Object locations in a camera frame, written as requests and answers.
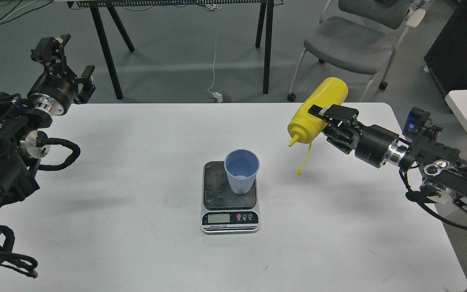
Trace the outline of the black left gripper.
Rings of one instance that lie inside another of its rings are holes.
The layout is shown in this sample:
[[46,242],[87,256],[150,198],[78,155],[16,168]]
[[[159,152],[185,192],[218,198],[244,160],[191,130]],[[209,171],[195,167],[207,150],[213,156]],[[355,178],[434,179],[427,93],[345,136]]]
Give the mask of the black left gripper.
[[42,38],[35,49],[31,50],[31,60],[40,63],[44,72],[38,77],[30,91],[28,99],[36,108],[50,115],[65,115],[74,102],[83,105],[89,102],[96,91],[92,84],[94,65],[87,65],[81,77],[67,65],[64,48],[72,35]]

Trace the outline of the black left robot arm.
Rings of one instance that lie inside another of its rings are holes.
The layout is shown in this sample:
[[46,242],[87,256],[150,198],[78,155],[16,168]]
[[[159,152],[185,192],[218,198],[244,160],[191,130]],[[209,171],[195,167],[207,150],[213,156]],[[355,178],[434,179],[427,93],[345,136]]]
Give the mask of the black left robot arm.
[[[46,37],[31,51],[31,59],[44,67],[26,98],[0,93],[0,208],[24,201],[40,187],[38,171],[60,171],[76,161],[80,147],[65,139],[50,138],[44,132],[53,117],[65,115],[72,104],[89,101],[96,87],[95,67],[89,65],[78,76],[67,65],[65,46],[70,34]],[[15,235],[0,225],[0,266],[27,277],[38,276],[38,262],[13,252]]]

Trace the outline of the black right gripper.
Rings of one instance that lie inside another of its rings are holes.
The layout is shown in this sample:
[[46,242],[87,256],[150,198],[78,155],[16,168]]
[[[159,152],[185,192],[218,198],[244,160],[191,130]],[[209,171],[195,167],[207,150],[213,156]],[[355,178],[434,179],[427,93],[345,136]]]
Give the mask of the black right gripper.
[[323,121],[320,132],[323,132],[327,141],[335,148],[346,155],[355,151],[358,159],[376,168],[384,165],[389,146],[399,138],[398,134],[378,125],[359,124],[359,112],[355,108],[342,105],[312,105],[308,114]]

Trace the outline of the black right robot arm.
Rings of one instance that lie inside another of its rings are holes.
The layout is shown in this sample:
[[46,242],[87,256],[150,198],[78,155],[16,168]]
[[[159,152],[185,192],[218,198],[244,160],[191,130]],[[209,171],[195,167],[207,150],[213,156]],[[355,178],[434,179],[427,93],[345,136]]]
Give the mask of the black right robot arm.
[[378,125],[365,126],[357,120],[358,110],[350,107],[313,105],[308,113],[326,122],[323,133],[330,144],[347,155],[354,151],[358,159],[376,168],[385,163],[399,167],[410,201],[441,222],[467,230],[427,207],[436,198],[449,197],[467,213],[467,161],[457,148],[437,142],[442,128],[432,124],[428,111],[412,108],[402,135]]

